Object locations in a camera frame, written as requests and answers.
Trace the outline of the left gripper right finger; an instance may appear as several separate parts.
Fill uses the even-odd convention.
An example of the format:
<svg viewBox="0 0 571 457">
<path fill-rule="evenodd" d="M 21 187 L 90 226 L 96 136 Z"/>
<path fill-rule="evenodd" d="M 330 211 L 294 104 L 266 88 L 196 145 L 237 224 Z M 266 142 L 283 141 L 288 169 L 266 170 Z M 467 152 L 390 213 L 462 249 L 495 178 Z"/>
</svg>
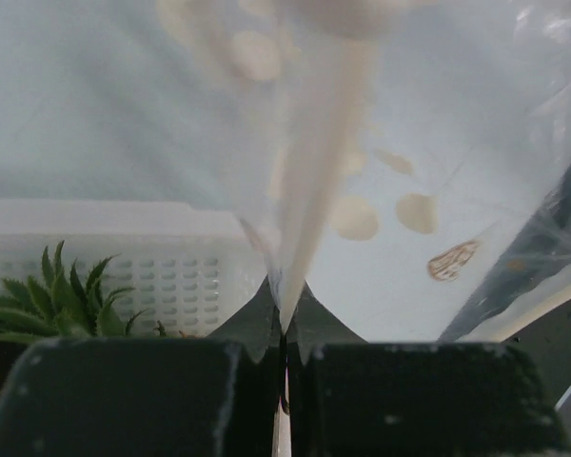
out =
<svg viewBox="0 0 571 457">
<path fill-rule="evenodd" d="M 570 456 L 523 351 L 368 343 L 305 288 L 286 334 L 295 456 Z"/>
</svg>

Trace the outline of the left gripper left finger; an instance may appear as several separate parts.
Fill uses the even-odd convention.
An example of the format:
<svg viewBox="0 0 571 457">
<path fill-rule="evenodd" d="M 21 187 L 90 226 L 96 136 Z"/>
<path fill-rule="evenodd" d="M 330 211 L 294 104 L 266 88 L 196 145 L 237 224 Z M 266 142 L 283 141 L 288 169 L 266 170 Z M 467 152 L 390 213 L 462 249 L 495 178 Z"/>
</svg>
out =
<svg viewBox="0 0 571 457">
<path fill-rule="evenodd" d="M 0 395 L 0 456 L 273 456 L 280 334 L 262 284 L 204 338 L 34 344 Z"/>
</svg>

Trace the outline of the toy pineapple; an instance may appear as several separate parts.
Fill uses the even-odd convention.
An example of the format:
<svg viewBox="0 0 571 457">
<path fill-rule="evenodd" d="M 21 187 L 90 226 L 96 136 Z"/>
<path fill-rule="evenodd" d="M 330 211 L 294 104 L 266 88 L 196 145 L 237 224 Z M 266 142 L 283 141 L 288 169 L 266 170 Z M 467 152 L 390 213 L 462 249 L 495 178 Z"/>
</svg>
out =
<svg viewBox="0 0 571 457">
<path fill-rule="evenodd" d="M 64 244 L 60 241 L 53 254 L 43 250 L 40 277 L 0 279 L 0 343 L 29 346 L 57 337 L 129 337 L 139 318 L 148 314 L 141 309 L 125 319 L 115 309 L 135 288 L 104 290 L 110 256 L 82 279 L 76 262 L 64 263 Z"/>
</svg>

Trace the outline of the clear zip top bag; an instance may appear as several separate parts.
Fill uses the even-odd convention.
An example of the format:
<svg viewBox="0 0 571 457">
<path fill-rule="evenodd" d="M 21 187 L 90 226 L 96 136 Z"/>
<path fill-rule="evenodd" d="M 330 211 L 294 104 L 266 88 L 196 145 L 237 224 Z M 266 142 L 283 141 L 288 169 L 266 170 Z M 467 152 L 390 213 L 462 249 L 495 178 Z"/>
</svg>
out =
<svg viewBox="0 0 571 457">
<path fill-rule="evenodd" d="M 0 199 L 228 212 L 368 341 L 571 298 L 571 1 L 0 1 Z"/>
</svg>

